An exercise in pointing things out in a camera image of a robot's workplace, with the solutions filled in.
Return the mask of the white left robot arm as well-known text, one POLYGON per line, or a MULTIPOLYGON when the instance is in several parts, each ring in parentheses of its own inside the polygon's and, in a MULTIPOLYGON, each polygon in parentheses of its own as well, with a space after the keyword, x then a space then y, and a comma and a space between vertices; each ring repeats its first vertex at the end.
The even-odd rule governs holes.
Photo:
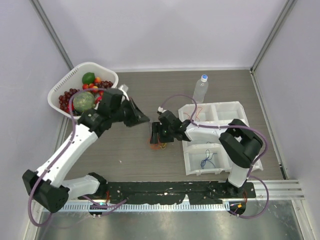
POLYGON ((66 180, 65 177, 84 151, 113 123, 133 127, 149 122, 127 95, 127 86, 109 88, 97 108, 85 111, 74 131, 60 148, 36 171, 27 170, 22 180, 31 199, 51 213, 58 212, 68 200, 89 195, 97 200, 105 197, 108 182, 97 173, 66 180))

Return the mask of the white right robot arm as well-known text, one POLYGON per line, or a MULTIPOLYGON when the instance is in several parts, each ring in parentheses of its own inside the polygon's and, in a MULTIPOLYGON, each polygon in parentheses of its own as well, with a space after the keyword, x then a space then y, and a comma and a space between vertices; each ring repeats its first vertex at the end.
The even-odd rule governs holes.
POLYGON ((206 124, 192 119, 181 121, 169 110, 160 112, 158 121, 151 124, 150 143, 155 145, 174 140, 222 145, 233 162, 225 183, 226 193, 233 198, 244 192, 244 184, 254 164, 268 149, 266 138, 240 119, 235 118, 227 125, 206 124))

